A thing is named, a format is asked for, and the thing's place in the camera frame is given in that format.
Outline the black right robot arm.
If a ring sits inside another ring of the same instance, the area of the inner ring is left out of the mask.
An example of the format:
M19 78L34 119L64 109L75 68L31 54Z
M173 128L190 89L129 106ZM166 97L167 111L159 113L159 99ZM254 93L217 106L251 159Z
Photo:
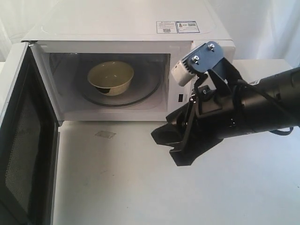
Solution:
M170 147L177 166L191 165L229 137L260 132L289 135L300 124L300 70L290 69L250 84L238 79L229 92L195 86L189 102L151 132L156 144Z

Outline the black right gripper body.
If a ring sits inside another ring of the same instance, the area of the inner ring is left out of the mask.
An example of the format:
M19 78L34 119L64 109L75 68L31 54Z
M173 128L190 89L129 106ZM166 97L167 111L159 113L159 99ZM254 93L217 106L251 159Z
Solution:
M184 136L187 144L170 150L177 166L190 166L225 138L244 134L243 90L235 85L229 95L221 96L207 85L198 88L190 101L192 110Z

